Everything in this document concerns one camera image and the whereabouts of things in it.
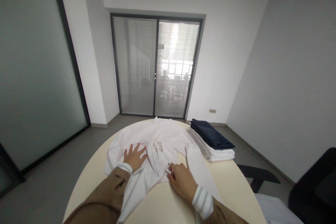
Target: folded clothes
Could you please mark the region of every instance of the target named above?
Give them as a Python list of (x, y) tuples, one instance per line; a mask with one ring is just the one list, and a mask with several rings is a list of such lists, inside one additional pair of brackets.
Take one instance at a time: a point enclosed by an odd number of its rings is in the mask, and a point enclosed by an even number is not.
[(223, 150), (232, 149), (235, 146), (214, 129), (207, 121), (198, 121), (193, 119), (191, 128), (201, 136), (201, 138), (213, 149)]
[(188, 129), (188, 133), (190, 134), (194, 142), (198, 145), (203, 156), (209, 162), (230, 160), (235, 158), (234, 150), (232, 149), (215, 150), (211, 148), (209, 145), (207, 145), (200, 137), (200, 135), (198, 135), (192, 128)]

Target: black chair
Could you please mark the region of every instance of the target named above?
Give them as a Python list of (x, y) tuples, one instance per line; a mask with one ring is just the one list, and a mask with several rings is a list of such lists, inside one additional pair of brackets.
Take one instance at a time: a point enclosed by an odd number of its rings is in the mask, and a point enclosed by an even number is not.
[(281, 184), (280, 180), (270, 171), (238, 164), (239, 169), (245, 177), (252, 178), (251, 188), (254, 193), (258, 193), (264, 181)]
[[(270, 171), (238, 167), (245, 177), (254, 179), (251, 187), (255, 193), (263, 181), (279, 181)], [(336, 148), (328, 149), (296, 183), (289, 195), (288, 208), (305, 224), (336, 223)]]

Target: brown jacket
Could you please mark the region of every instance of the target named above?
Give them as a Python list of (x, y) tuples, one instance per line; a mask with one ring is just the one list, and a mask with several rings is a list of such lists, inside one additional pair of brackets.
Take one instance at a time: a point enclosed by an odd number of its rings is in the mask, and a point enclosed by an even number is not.
[[(99, 186), (67, 218), (64, 224), (116, 223), (124, 200), (130, 174), (115, 168)], [(248, 224), (237, 214), (213, 198), (213, 212), (205, 223)]]

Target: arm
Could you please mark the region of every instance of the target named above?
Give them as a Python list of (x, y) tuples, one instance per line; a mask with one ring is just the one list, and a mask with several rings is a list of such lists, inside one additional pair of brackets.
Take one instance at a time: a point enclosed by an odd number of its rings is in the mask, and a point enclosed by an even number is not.
[(186, 198), (205, 223), (248, 224), (243, 218), (213, 198), (203, 187), (197, 185), (193, 175), (184, 164), (170, 164), (168, 179), (172, 187)]
[(131, 145), (129, 153), (124, 153), (124, 163), (116, 167), (99, 186), (67, 218), (64, 224), (116, 223), (121, 212), (126, 184), (133, 171), (136, 171), (147, 155), (140, 155), (146, 148), (134, 151)]

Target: oval table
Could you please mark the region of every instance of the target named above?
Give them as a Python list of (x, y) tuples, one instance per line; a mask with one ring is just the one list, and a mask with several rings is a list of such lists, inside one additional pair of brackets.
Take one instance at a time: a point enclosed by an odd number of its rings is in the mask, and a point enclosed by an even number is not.
[[(190, 127), (182, 122), (174, 122), (185, 129)], [(117, 134), (111, 136), (85, 166), (72, 191), (63, 222), (107, 177), (104, 174), (106, 154)], [(185, 156), (180, 153), (178, 156), (178, 163), (187, 165)], [(260, 205), (236, 163), (233, 160), (205, 162), (225, 205), (250, 224), (265, 224)], [(173, 191), (169, 183), (161, 183), (154, 186), (125, 223), (195, 223), (194, 210), (192, 205)]]

